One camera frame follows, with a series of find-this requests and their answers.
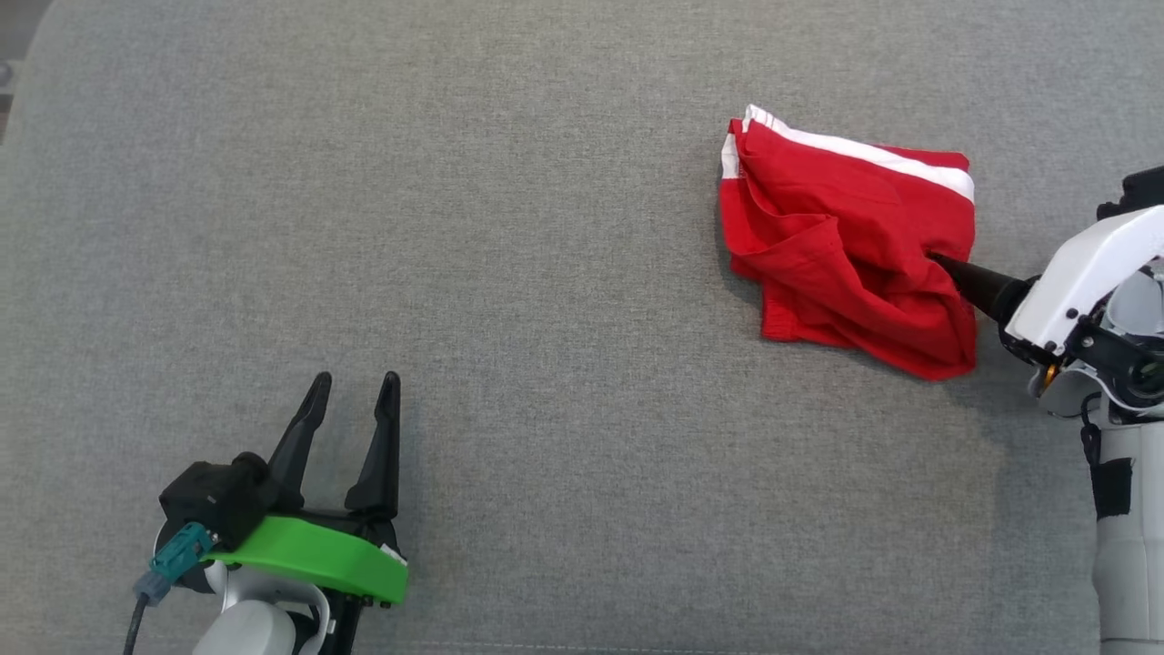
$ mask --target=gray upholstery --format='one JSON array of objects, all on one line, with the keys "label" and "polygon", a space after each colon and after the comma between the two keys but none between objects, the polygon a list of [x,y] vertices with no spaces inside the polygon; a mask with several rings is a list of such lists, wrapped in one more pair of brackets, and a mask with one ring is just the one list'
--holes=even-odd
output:
[{"label": "gray upholstery", "polygon": [[[988,329],[927,384],[759,339],[747,102],[965,151],[1039,270],[1164,159],[1156,0],[59,0],[0,145],[3,653],[112,653],[196,460],[335,386],[338,506],[404,380],[407,603],[357,652],[1094,653],[1077,427]],[[175,592],[141,653],[217,610]]]}]

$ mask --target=red shorts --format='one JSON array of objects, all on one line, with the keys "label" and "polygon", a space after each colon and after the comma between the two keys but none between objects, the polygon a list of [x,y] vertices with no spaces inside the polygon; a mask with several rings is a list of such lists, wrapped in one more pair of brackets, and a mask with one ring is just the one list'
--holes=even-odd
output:
[{"label": "red shorts", "polygon": [[964,155],[810,134],[755,106],[729,131],[724,240],[762,286],[764,337],[859,348],[929,380],[974,368],[973,308],[925,256],[970,256]]}]

